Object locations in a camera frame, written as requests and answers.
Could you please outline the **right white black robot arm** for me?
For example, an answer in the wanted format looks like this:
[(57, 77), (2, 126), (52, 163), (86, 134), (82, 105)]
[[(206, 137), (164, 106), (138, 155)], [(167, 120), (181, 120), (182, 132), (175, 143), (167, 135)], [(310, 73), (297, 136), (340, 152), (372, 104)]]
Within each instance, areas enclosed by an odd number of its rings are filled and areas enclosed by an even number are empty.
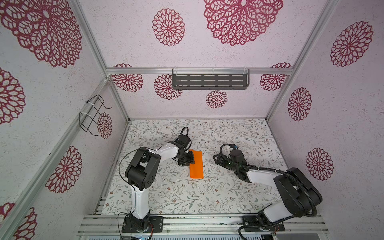
[(213, 159), (217, 165), (233, 171), (246, 183), (264, 184), (278, 190), (281, 200), (265, 207), (257, 214), (262, 227), (279, 224), (291, 218), (317, 216), (317, 206), (323, 198), (299, 169), (290, 168), (281, 171), (251, 166), (239, 151), (229, 156), (219, 153), (214, 155)]

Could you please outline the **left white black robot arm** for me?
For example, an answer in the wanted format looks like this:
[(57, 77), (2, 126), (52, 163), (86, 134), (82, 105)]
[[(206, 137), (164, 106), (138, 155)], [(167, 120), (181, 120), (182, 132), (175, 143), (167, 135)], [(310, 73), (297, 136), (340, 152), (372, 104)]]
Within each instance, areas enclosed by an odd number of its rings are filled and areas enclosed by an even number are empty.
[(132, 200), (132, 215), (143, 220), (150, 214), (149, 188), (155, 181), (160, 162), (173, 159), (180, 166), (187, 166), (194, 162), (194, 155), (189, 148), (192, 142), (170, 141), (159, 149), (140, 147), (126, 169), (125, 177), (130, 185)]

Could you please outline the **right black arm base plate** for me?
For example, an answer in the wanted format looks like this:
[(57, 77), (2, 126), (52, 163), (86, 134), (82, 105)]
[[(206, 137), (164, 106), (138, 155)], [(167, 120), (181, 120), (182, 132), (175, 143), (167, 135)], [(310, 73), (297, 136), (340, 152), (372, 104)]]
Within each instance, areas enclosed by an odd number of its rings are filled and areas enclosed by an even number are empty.
[(270, 222), (259, 215), (242, 216), (242, 223), (246, 232), (283, 232), (282, 222)]

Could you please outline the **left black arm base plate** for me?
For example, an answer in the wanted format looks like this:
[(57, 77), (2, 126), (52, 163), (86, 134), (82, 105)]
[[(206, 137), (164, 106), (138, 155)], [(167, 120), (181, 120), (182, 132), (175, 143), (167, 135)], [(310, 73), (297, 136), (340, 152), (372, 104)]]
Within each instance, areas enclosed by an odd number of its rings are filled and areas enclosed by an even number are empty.
[(139, 220), (133, 216), (126, 216), (121, 229), (122, 233), (161, 233), (164, 217), (147, 216)]

